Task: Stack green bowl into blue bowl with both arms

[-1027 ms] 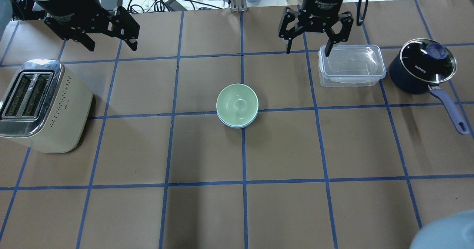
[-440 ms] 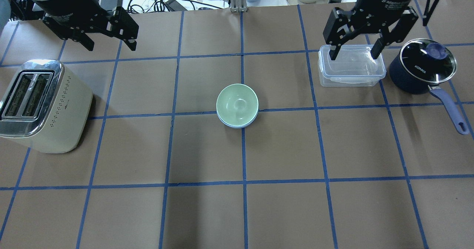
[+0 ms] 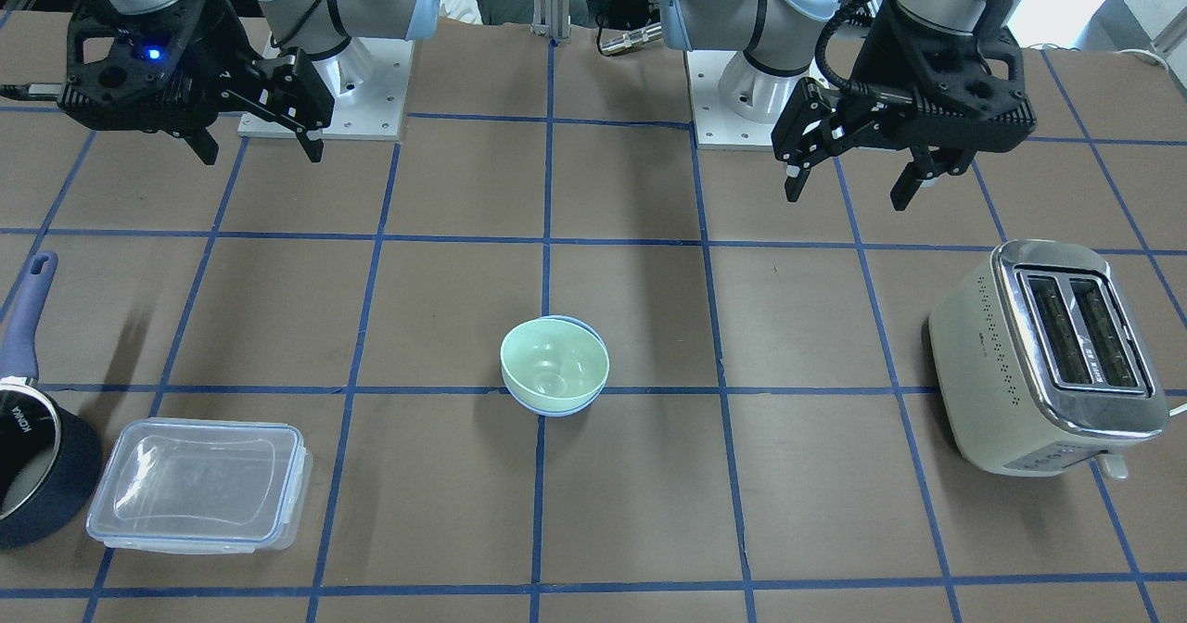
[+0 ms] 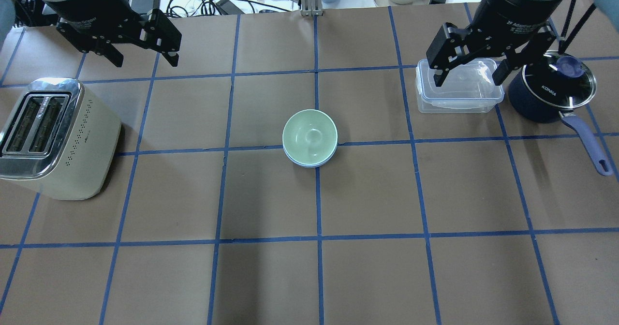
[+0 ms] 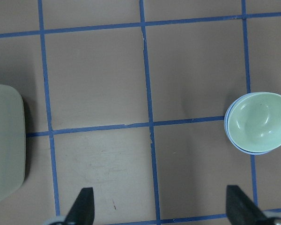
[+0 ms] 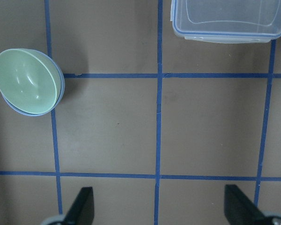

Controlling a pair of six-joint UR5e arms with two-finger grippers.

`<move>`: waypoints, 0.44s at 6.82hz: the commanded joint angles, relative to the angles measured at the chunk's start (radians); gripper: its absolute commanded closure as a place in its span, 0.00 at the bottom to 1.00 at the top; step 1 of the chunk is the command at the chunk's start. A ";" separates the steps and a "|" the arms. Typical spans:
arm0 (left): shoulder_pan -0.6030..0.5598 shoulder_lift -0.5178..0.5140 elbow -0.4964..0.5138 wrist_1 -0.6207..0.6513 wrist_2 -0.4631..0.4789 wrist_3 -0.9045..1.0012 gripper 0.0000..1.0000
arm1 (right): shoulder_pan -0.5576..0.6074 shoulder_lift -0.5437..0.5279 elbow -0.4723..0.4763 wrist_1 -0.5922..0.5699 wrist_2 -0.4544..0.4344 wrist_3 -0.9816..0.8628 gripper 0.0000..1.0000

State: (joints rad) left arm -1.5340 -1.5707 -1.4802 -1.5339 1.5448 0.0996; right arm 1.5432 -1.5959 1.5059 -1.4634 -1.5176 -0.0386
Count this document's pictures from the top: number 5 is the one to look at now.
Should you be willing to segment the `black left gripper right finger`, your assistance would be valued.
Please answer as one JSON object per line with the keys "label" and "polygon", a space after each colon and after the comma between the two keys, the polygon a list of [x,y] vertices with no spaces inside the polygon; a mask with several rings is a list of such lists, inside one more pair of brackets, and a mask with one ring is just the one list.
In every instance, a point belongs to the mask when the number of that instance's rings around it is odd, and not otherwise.
{"label": "black left gripper right finger", "polygon": [[226,187],[226,216],[232,225],[281,225],[281,216],[262,212],[238,185]]}

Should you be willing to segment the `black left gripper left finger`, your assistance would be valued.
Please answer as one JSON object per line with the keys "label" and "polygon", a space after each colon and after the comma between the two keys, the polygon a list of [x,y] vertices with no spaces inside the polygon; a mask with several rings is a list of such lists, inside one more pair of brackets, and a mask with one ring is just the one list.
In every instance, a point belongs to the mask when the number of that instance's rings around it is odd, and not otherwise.
{"label": "black left gripper left finger", "polygon": [[92,225],[95,219],[93,188],[82,188],[68,212],[64,225]]}

